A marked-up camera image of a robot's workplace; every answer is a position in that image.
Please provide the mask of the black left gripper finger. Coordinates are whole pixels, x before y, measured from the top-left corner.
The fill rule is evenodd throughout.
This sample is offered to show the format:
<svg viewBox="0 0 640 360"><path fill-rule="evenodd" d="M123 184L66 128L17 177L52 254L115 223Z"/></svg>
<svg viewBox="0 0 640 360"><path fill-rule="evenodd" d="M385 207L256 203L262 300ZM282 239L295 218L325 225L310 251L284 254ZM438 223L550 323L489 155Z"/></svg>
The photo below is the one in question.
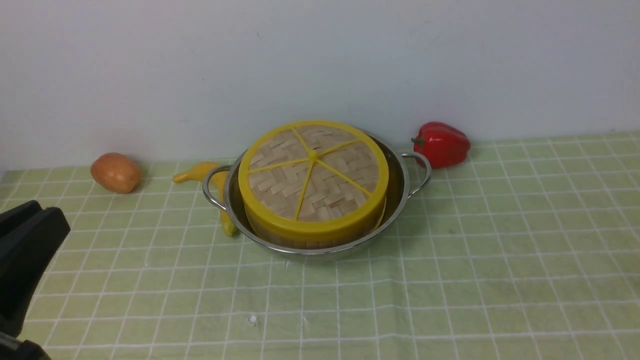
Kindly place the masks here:
<svg viewBox="0 0 640 360"><path fill-rule="evenodd" d="M48 360L36 342L18 339L41 278L71 227L59 207L36 200L0 215L0 331L3 360Z"/></svg>

